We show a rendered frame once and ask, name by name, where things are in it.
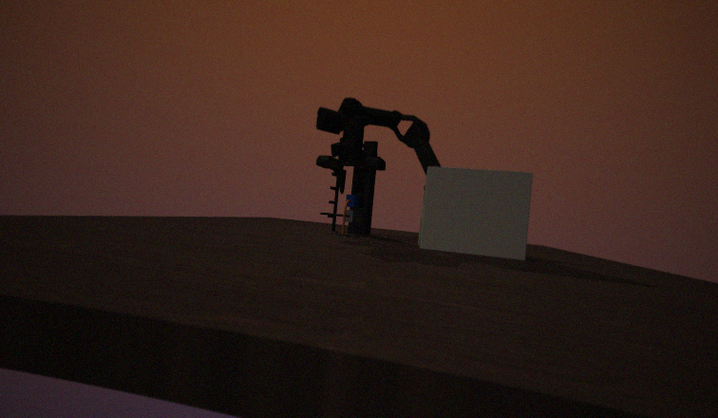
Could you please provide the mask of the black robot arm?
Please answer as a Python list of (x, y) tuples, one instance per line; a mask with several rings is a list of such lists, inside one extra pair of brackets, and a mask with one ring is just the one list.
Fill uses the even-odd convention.
[[(400, 142), (414, 149), (425, 175), (428, 166), (441, 167), (429, 145), (430, 134), (427, 125), (414, 116), (402, 115), (398, 111), (390, 112), (364, 107), (360, 101), (351, 97), (343, 100), (338, 112), (320, 106), (317, 115), (316, 128), (337, 135), (344, 130), (343, 136), (353, 135), (364, 139), (365, 126), (370, 124), (388, 127), (394, 131)], [(400, 121), (413, 122), (404, 136), (397, 128)], [(331, 155), (333, 157), (349, 157), (352, 154), (359, 156), (359, 149), (359, 142), (355, 137), (348, 142), (345, 142), (345, 138), (340, 138), (340, 142), (331, 144)]]

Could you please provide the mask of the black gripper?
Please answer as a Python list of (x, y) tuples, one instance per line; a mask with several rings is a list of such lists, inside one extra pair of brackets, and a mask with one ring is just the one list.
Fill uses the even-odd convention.
[(341, 160), (337, 160), (332, 156), (319, 156), (316, 159), (316, 165), (333, 170), (336, 175), (341, 194), (344, 193), (347, 173), (347, 170), (343, 169), (344, 166), (357, 166), (354, 167), (355, 176), (352, 188), (353, 195), (356, 194), (367, 173), (370, 173), (369, 170), (371, 167), (374, 170), (386, 170), (386, 162), (380, 157), (367, 157), (365, 160), (362, 159), (362, 149), (364, 148), (362, 137), (353, 135), (343, 136), (343, 138), (345, 138), (345, 142), (348, 142), (354, 137), (358, 139), (359, 142), (359, 156), (353, 156), (352, 154), (349, 157), (339, 157)]

